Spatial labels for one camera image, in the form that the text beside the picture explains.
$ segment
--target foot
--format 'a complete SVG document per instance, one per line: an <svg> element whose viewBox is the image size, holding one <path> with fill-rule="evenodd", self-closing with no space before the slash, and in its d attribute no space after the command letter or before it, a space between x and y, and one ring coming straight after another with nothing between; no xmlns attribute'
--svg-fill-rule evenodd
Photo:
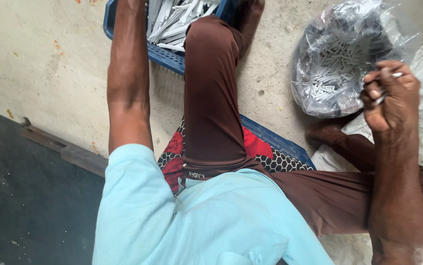
<svg viewBox="0 0 423 265"><path fill-rule="evenodd" d="M306 130L306 137L327 146L332 146L338 138L346 135L341 129L354 117L350 115L342 118L326 119L316 123Z"/></svg>
<svg viewBox="0 0 423 265"><path fill-rule="evenodd" d="M237 29L243 37L244 45L239 50L239 58L242 58L249 50L250 43L256 33L260 17L264 11L265 0L242 0L237 7L236 14L230 26Z"/></svg>

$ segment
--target red flower print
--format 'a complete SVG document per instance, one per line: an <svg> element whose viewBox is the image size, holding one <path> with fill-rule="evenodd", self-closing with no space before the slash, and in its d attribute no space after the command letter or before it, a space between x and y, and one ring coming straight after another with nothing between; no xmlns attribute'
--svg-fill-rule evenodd
<svg viewBox="0 0 423 265"><path fill-rule="evenodd" d="M255 158L256 155L267 156L271 159L273 158L272 148L268 143L262 141L259 137L255 136L245 127L243 127L243 132L244 149L251 158Z"/></svg>
<svg viewBox="0 0 423 265"><path fill-rule="evenodd" d="M169 144L167 145L164 153L172 152L174 154L181 154L184 151L184 137L180 134L180 132L176 132L172 139L170 140Z"/></svg>
<svg viewBox="0 0 423 265"><path fill-rule="evenodd" d="M166 179L172 191L177 191L179 187L178 178L182 176L182 164L184 160L181 157L176 157L167 162L162 169L164 178Z"/></svg>

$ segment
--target person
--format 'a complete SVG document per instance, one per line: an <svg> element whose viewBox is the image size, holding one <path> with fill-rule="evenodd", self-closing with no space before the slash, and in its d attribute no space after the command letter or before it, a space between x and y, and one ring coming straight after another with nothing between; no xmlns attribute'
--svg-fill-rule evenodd
<svg viewBox="0 0 423 265"><path fill-rule="evenodd" d="M270 174L244 150L235 76L264 1L245 0L230 25L198 19L184 46L187 132L174 200L152 151L144 4L118 0L93 264L325 265L333 262L317 236L361 232L370 233L373 264L423 261L420 83L406 65L380 62L365 76L361 99L375 145L337 123L308 130L361 172ZM381 87L388 96L375 106Z"/></svg>

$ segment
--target plastic bag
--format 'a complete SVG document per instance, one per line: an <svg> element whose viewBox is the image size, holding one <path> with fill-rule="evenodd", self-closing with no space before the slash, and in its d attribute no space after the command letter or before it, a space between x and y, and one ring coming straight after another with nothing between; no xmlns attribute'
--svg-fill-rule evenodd
<svg viewBox="0 0 423 265"><path fill-rule="evenodd" d="M291 91L303 111L337 118L362 108L362 77L382 60L410 63L419 28L399 3L349 0L327 8L306 26L293 53Z"/></svg>

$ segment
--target brown pants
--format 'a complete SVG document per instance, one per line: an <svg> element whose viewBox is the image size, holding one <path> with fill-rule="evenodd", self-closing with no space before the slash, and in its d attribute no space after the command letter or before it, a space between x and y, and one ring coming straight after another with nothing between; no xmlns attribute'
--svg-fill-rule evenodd
<svg viewBox="0 0 423 265"><path fill-rule="evenodd" d="M191 24L185 41L184 177L205 180L251 168L271 177L317 234L367 232L373 188L374 145L359 134L332 148L360 173L272 173L244 150L237 103L236 66L243 40L214 15ZM419 173L423 189L423 168Z"/></svg>

